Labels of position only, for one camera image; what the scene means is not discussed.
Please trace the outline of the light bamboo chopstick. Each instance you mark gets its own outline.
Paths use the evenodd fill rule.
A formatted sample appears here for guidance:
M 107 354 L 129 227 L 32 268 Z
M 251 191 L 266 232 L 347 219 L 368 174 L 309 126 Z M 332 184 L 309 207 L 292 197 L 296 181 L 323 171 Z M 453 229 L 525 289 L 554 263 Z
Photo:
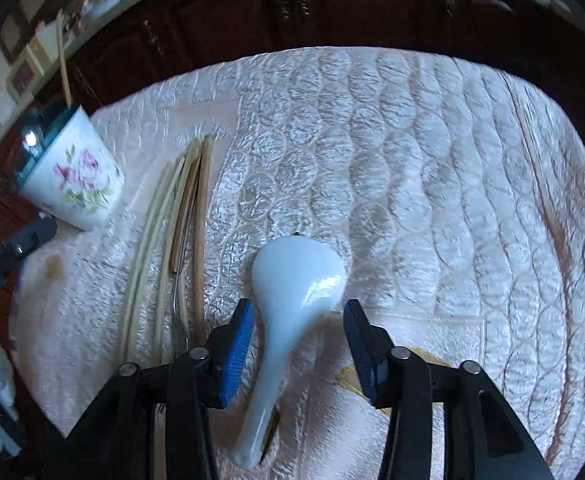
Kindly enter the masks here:
M 173 174 L 173 182 L 170 184 L 168 198 L 172 200 L 170 220 L 166 228 L 166 239 L 164 240 L 163 261 L 161 266 L 158 296 L 157 312 L 154 333 L 154 345 L 152 346 L 152 363 L 158 365 L 161 363 L 162 356 L 162 331 L 163 318 L 166 315 L 168 307 L 168 288 L 170 281 L 170 258 L 172 254 L 172 244 L 175 237 L 176 223 L 178 223 L 178 213 L 180 212 L 183 198 L 184 186 L 188 177 L 189 166 L 187 157 L 182 156 L 178 159 Z
M 56 15 L 56 41 L 58 50 L 58 64 L 59 73 L 61 76 L 62 91 L 64 92 L 64 98 L 66 107 L 68 110 L 72 107 L 72 96 L 69 84 L 67 62 L 65 55 L 65 43 L 64 43 L 64 11 L 59 9 Z
M 128 359 L 126 356 L 128 355 L 129 346 L 131 346 L 130 338 L 136 334 L 133 325 L 138 321 L 137 298 L 140 293 L 142 275 L 147 274 L 146 266 L 148 258 L 151 256 L 151 252 L 154 250 L 156 244 L 155 238 L 158 229 L 160 229 L 159 222 L 163 218 L 169 194 L 182 173 L 184 162 L 185 157 L 181 155 L 178 156 L 175 162 L 168 162 L 166 164 L 161 172 L 154 196 L 152 196 L 147 210 L 142 236 L 136 247 L 132 270 L 123 297 L 122 327 L 118 352 L 118 359 L 121 362 L 125 362 Z

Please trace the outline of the metal spoon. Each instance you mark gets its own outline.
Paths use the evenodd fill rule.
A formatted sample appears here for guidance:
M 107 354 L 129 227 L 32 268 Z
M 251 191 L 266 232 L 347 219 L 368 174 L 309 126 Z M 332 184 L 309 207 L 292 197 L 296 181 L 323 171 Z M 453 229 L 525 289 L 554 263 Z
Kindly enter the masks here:
M 42 110 L 32 108 L 24 115 L 19 130 L 23 149 L 31 158 L 39 159 L 44 152 L 46 121 Z

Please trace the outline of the white ceramic spoon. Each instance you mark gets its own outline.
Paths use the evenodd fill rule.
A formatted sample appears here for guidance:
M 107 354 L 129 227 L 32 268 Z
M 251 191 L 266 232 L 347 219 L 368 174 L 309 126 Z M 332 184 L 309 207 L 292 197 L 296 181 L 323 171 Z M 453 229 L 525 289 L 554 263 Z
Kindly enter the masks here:
M 230 453 L 232 462 L 242 469 L 260 462 L 289 356 L 305 333 L 338 306 L 347 272 L 329 246 L 289 235 L 260 249 L 251 281 L 264 326 L 264 350 L 244 424 Z

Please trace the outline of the brown wooden chopstick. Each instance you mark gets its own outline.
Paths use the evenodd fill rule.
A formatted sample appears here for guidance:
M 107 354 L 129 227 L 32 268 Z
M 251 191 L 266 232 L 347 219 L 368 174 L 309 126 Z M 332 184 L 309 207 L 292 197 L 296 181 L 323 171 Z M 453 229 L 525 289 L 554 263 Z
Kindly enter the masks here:
M 206 242 L 206 217 L 208 189 L 211 169 L 213 138 L 204 137 L 198 174 L 198 188 L 195 205 L 194 247 L 193 247 L 193 345 L 201 346 L 206 340 L 204 328 L 204 245 Z
M 178 183 L 178 192 L 175 197 L 174 208 L 174 228 L 172 232 L 172 245 L 170 252 L 170 266 L 172 273 L 178 272 L 178 260 L 180 260 L 180 247 L 183 239 L 184 231 L 184 216 L 188 208 L 189 194 L 192 192 L 193 178 L 196 177 L 197 169 L 193 166 L 198 164 L 201 150 L 201 140 L 195 138 L 190 143 L 186 157 L 184 160 L 184 167 Z

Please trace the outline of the metal fork wooden handle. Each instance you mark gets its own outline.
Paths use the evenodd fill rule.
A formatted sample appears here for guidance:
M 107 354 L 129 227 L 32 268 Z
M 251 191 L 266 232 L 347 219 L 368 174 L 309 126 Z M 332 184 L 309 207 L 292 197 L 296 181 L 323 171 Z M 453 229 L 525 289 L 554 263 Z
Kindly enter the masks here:
M 184 216 L 184 231 L 183 231 L 183 239 L 182 244 L 180 247 L 180 260 L 178 260 L 178 272 L 172 273 L 173 275 L 173 290 L 172 290 L 172 299 L 171 299 L 171 344 L 172 349 L 174 351 L 174 356 L 180 356 L 186 344 L 186 328 L 184 322 L 182 321 L 181 317 L 181 310 L 180 310 L 180 300 L 178 300 L 178 289 L 180 289 L 180 276 L 183 270 L 183 260 L 184 260 L 184 252 L 185 252 L 185 238 L 186 238 L 186 231 L 187 231 L 187 222 L 188 222 L 188 215 L 190 204 L 192 203 L 192 196 L 193 196 L 193 189 L 195 187 L 196 177 L 193 178 L 193 187 L 192 192 L 189 194 L 189 202 L 188 208 L 186 210 L 186 214 Z

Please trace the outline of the floral white utensil holder cup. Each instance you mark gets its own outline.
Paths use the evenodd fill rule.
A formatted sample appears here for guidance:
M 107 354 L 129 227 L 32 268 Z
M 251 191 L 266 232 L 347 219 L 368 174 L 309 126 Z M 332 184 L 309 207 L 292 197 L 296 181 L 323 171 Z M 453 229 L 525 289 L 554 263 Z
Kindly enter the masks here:
M 125 175 L 91 118 L 78 104 L 42 109 L 44 152 L 23 149 L 15 172 L 18 193 L 38 209 L 83 231 L 104 226 L 119 206 Z

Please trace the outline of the white quilted tablecloth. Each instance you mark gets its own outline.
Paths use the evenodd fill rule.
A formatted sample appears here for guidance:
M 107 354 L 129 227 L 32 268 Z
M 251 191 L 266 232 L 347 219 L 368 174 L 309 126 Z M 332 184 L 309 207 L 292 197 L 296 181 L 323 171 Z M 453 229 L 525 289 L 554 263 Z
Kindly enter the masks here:
M 154 84 L 93 125 L 125 174 L 98 230 L 64 224 L 20 276 L 10 328 L 32 396 L 69 431 L 118 359 L 122 304 L 168 162 L 213 134 L 209 326 L 251 292 L 259 249 L 338 252 L 345 296 L 401 346 L 475 360 L 558 479 L 585 463 L 585 148 L 561 107 L 447 56 L 312 48 Z M 142 275 L 134 361 L 151 365 L 166 201 Z

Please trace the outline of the dark wooden lower cabinets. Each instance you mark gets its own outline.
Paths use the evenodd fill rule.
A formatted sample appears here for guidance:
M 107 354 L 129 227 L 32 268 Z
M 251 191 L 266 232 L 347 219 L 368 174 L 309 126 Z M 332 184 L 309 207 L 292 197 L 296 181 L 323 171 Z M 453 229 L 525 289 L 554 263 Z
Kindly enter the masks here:
M 40 100 L 69 86 L 89 110 L 170 76 L 262 52 L 386 47 L 507 70 L 585 130 L 585 25 L 556 0 L 121 0 L 48 70 Z

